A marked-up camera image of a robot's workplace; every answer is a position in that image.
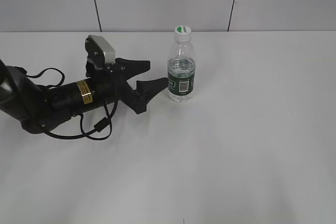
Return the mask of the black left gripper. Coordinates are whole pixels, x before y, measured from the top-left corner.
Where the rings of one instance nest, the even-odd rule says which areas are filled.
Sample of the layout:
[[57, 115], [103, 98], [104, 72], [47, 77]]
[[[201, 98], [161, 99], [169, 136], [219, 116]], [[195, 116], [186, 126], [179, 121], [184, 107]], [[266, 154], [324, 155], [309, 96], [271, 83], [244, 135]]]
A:
[[95, 95], [108, 103], [122, 101], [136, 114], [146, 111], [146, 102], [150, 102], [157, 94], [167, 88], [168, 78], [150, 81], [137, 81], [136, 89], [128, 84], [128, 80], [150, 70], [149, 60], [126, 60], [116, 58], [115, 63], [102, 70], [86, 63], [86, 75], [90, 78]]

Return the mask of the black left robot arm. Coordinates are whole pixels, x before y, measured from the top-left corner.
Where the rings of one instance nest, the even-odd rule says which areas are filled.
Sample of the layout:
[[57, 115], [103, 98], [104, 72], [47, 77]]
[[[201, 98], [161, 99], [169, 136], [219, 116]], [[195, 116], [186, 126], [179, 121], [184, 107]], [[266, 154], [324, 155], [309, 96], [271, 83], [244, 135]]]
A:
[[[87, 62], [86, 79], [64, 84], [65, 75], [56, 85], [37, 85], [21, 67], [1, 63], [1, 111], [18, 120], [22, 128], [31, 134], [46, 134], [60, 140], [76, 140], [112, 128], [112, 117], [119, 102], [136, 114], [146, 112], [147, 104], [167, 88], [168, 79], [137, 81], [135, 89], [128, 80], [150, 70], [148, 60], [125, 60], [98, 69]], [[93, 129], [79, 135], [58, 135], [52, 130], [72, 117], [83, 117], [85, 112], [103, 107], [105, 117]]]

